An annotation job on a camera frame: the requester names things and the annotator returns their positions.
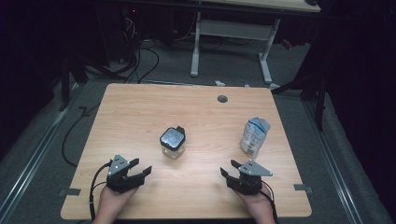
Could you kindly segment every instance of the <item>human hand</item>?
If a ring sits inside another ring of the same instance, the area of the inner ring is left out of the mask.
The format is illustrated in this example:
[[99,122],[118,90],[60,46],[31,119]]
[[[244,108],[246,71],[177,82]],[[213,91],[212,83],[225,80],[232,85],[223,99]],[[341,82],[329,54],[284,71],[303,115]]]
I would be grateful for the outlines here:
[[[248,212],[254,217],[258,224],[275,224],[273,210],[270,201],[261,195],[244,195],[234,190],[236,195],[245,203]],[[262,192],[270,196],[271,192],[267,186],[262,183]]]
[[99,209],[92,224],[113,223],[128,200],[134,196],[137,189],[139,187],[118,193],[105,186],[100,194]]

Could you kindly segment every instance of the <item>black lid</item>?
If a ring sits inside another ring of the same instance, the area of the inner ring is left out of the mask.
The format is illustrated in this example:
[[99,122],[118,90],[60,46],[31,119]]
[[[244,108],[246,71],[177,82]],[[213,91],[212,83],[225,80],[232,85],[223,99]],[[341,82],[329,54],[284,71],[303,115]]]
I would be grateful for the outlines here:
[[168,128],[160,138],[161,145],[171,151],[178,151],[186,140],[184,129],[180,126],[177,128]]

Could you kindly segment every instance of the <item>hole in table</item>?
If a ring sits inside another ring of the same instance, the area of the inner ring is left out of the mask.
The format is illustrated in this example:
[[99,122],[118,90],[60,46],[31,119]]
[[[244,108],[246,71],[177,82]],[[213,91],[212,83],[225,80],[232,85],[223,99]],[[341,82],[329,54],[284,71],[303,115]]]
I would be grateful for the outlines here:
[[218,96],[218,101],[220,103],[226,103],[228,101],[228,98],[225,95],[220,95],[220,96]]

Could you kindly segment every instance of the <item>wooden table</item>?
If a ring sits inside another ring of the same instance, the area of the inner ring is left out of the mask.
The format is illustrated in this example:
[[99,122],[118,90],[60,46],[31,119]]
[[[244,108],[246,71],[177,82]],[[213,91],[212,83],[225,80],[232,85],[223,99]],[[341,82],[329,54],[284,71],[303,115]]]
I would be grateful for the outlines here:
[[[228,97],[227,103],[218,101]],[[89,190],[96,171],[116,153],[140,163],[129,175],[152,165],[151,175],[128,202],[120,218],[239,218],[249,217],[245,206],[227,188],[222,167],[238,172],[230,160],[249,157],[239,141],[248,119],[267,119],[272,125],[256,162],[274,173],[264,177],[274,190],[280,217],[307,217],[311,207],[290,151],[272,93],[264,88],[110,84],[82,153],[62,209],[65,219],[89,219]],[[186,131],[186,151],[177,160],[162,153],[160,137],[169,127]],[[104,170],[96,180],[106,180]],[[102,187],[95,190],[97,210]]]

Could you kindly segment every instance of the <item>metal rail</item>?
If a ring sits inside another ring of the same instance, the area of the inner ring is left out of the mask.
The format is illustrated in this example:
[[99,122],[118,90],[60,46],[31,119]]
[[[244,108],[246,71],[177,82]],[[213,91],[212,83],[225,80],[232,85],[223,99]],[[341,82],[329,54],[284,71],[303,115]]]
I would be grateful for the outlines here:
[[[81,89],[82,88],[78,84],[73,87],[71,102],[73,102],[73,100],[77,98],[78,94],[81,92]],[[57,132],[67,112],[67,108],[64,111],[60,111],[55,118],[55,121],[51,123],[40,143],[38,144],[37,148],[35,149],[35,153],[33,154],[32,158],[28,161],[14,187],[8,194],[5,201],[2,203],[0,207],[0,223],[8,223],[14,212],[14,209],[16,208],[18,202],[23,196],[23,193],[26,191],[27,187],[35,176],[35,173],[40,167],[41,162],[44,160],[47,152],[50,150],[50,143],[52,137]]]
[[346,210],[346,215],[349,219],[350,223],[361,224],[363,223],[361,220],[361,215],[359,214],[359,210],[356,207],[350,190],[347,186],[347,183],[344,180],[340,170],[338,169],[337,163],[332,155],[332,151],[327,144],[326,137],[323,132],[318,129],[318,126],[315,121],[315,112],[312,105],[309,102],[303,102],[303,106],[305,111],[308,113],[310,117],[310,121],[312,127],[315,129],[317,133],[317,137],[319,142],[321,143],[321,153],[324,159],[324,162],[329,169],[329,174],[332,177],[332,182],[334,183],[335,189],[338,192],[338,196],[340,197],[341,203]]

